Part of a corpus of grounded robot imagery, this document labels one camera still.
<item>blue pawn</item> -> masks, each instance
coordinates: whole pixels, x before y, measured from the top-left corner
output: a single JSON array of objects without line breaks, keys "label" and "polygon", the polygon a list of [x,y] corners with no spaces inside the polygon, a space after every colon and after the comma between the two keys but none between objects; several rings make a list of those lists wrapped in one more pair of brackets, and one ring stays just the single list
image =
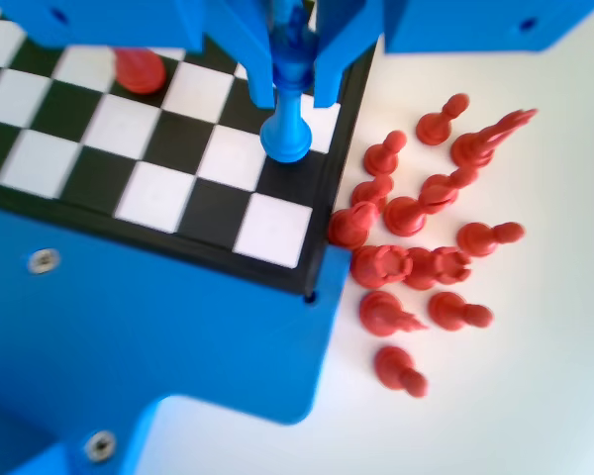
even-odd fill
[{"label": "blue pawn", "polygon": [[291,163],[303,158],[313,141],[301,117],[301,94],[313,83],[316,36],[306,27],[303,7],[293,10],[290,22],[271,34],[273,80],[277,87],[275,113],[261,126],[261,144],[274,160]]},{"label": "blue pawn", "polygon": [[313,134],[301,117],[301,91],[277,89],[275,113],[261,126],[261,144],[274,160],[291,163],[308,153]]}]

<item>red pawn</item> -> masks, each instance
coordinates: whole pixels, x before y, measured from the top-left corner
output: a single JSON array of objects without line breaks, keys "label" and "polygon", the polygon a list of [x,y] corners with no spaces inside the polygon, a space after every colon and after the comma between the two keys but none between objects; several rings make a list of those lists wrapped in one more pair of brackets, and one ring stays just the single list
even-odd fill
[{"label": "red pawn", "polygon": [[412,357],[396,346],[385,346],[374,356],[374,370],[384,386],[404,389],[415,398],[424,398],[427,396],[427,378],[414,366]]},{"label": "red pawn", "polygon": [[389,175],[398,166],[398,152],[407,143],[401,131],[390,132],[385,142],[371,146],[365,152],[363,166],[370,175]]},{"label": "red pawn", "polygon": [[453,142],[451,160],[457,166],[481,168],[493,159],[495,148],[516,129],[527,124],[537,109],[515,111],[506,115],[494,126],[482,129],[476,134],[464,134]]},{"label": "red pawn", "polygon": [[349,272],[367,289],[377,289],[391,282],[400,282],[412,270],[407,249],[399,245],[366,245],[354,252]]},{"label": "red pawn", "polygon": [[418,200],[402,196],[390,201],[385,207],[385,226],[396,236],[408,238],[419,232],[433,215],[450,205],[457,190],[442,185],[430,186],[421,191]]},{"label": "red pawn", "polygon": [[490,228],[483,223],[469,223],[457,232],[457,245],[475,257],[484,257],[495,251],[497,244],[517,242],[526,235],[519,223],[504,223]]},{"label": "red pawn", "polygon": [[387,195],[394,188],[394,181],[389,175],[376,175],[372,181],[359,183],[352,191],[350,202],[354,206],[359,201],[369,201],[382,213],[387,204]]},{"label": "red pawn", "polygon": [[459,295],[441,292],[428,305],[431,319],[445,330],[455,332],[465,325],[484,329],[491,325],[493,313],[482,305],[467,304]]},{"label": "red pawn", "polygon": [[346,249],[357,249],[365,244],[377,219],[376,205],[366,201],[356,203],[349,210],[337,211],[330,219],[328,241]]},{"label": "red pawn", "polygon": [[117,82],[135,94],[152,94],[165,83],[165,66],[148,49],[114,48]]},{"label": "red pawn", "polygon": [[360,301],[358,314],[363,326],[376,336],[389,336],[400,330],[413,332],[428,327],[405,312],[400,301],[387,292],[370,292]]},{"label": "red pawn", "polygon": [[467,187],[477,179],[477,170],[475,168],[459,168],[449,176],[432,175],[425,180],[421,187],[421,192],[430,186],[442,185],[455,190],[451,202],[457,199],[457,191]]},{"label": "red pawn", "polygon": [[416,126],[416,137],[426,145],[439,145],[451,135],[451,121],[468,107],[466,94],[455,94],[443,106],[441,112],[426,114]]},{"label": "red pawn", "polygon": [[439,247],[433,251],[412,247],[408,252],[413,265],[403,283],[412,289],[429,290],[437,282],[445,285],[463,282],[471,273],[466,267],[471,259],[456,247]]}]

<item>white table surface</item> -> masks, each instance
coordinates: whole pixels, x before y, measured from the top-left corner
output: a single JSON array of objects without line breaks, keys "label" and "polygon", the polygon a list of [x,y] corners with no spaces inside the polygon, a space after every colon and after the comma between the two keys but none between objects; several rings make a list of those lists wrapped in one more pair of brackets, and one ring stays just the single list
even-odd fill
[{"label": "white table surface", "polygon": [[[451,139],[420,144],[418,119],[470,95]],[[382,224],[370,243],[454,244],[463,223],[522,223],[524,240],[475,260],[450,286],[490,307],[486,330],[378,338],[357,319],[365,291],[348,280],[311,415],[282,427],[191,400],[164,403],[141,475],[594,475],[594,15],[542,54],[432,54],[374,60],[337,207],[368,178],[366,147],[401,129],[409,142],[394,194],[417,196],[450,173],[452,140],[520,108],[540,109],[498,149],[480,179],[426,228],[400,239]],[[392,284],[429,323],[432,291]],[[371,359],[383,344],[413,355],[430,382],[415,400],[383,388]]]}]

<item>blue plastic frame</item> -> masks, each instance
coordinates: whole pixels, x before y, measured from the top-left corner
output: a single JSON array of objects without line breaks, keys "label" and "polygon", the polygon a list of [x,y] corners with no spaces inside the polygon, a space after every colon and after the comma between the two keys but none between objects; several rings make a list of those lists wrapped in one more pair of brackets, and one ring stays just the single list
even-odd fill
[{"label": "blue plastic frame", "polygon": [[[48,247],[59,267],[31,274],[29,256]],[[129,475],[158,402],[174,394],[301,421],[348,266],[349,252],[329,246],[309,304],[0,211],[0,426],[12,421],[11,436],[26,432],[18,447],[2,439],[0,463],[38,457],[16,473],[43,473],[42,465],[50,475],[52,464]],[[101,429],[117,437],[117,455],[91,464],[82,448]]]}]

